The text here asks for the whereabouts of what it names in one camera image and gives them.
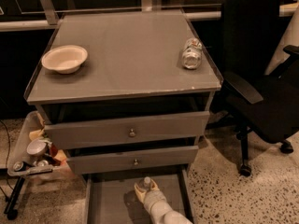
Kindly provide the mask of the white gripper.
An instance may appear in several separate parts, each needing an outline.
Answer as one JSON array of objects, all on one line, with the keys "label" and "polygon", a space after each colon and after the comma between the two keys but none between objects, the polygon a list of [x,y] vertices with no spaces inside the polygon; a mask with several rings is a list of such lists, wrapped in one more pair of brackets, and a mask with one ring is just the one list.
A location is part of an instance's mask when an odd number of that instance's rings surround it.
[{"label": "white gripper", "polygon": [[158,185],[154,181],[150,183],[151,191],[149,191],[148,193],[145,189],[140,188],[137,184],[134,185],[134,188],[137,199],[144,204],[144,208],[148,213],[151,212],[151,208],[157,202],[167,202],[164,194],[159,190]]}]

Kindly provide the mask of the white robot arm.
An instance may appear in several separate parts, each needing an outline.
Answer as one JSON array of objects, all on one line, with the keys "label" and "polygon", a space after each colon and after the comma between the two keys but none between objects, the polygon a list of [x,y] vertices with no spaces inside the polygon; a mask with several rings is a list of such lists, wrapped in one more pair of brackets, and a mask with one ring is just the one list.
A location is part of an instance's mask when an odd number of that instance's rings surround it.
[{"label": "white robot arm", "polygon": [[193,224],[171,207],[153,180],[150,181],[149,189],[142,189],[137,183],[134,188],[136,197],[148,212],[152,224]]}]

